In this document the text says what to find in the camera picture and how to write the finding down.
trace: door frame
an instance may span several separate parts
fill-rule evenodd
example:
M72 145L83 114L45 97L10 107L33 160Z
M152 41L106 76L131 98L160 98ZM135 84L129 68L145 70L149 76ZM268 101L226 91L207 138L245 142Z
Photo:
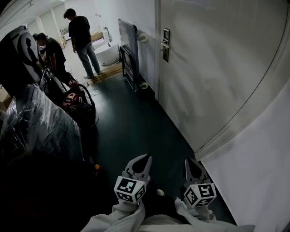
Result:
M155 99L160 93L161 0L155 0ZM195 152L196 160L210 155L250 125L276 98L290 78L290 11L288 8L281 43L263 79L235 116L203 147Z
M155 100L159 100L160 43L161 43L161 0L155 0Z

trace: sneaker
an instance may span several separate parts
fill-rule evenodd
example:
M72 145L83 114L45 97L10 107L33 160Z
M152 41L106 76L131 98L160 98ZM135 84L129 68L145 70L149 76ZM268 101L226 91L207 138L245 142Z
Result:
M95 76L92 76L92 77L85 76L85 77L83 77L83 78L85 78L85 79L92 79L92 78L95 78Z

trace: man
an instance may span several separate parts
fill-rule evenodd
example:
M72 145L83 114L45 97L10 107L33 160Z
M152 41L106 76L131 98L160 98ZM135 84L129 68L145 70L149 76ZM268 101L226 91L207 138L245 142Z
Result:
M69 86L70 81L75 79L65 70L66 59L59 43L53 38L48 38L44 33L38 34L36 39L39 46L45 47L46 59L51 65L54 76Z
M73 52L78 54L78 57L86 70L87 76L84 78L89 79L95 77L88 56L97 75L100 75L100 66L92 47L90 24L87 18L84 16L77 16L74 9L67 9L63 17L70 20L68 32L69 36L72 38Z

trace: jeans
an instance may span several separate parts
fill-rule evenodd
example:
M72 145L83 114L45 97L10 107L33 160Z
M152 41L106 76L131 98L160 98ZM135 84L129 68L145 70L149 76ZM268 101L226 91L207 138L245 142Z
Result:
M94 48L92 47L92 43L89 42L84 48L82 49L78 49L77 50L77 55L80 58L83 67L85 68L86 72L87 72L87 76L88 77L93 77L94 74L92 72L92 67L91 64L89 62L89 58L92 62L92 65L96 71L96 73L100 72L100 65L98 63L98 60L96 58L95 52L94 52Z

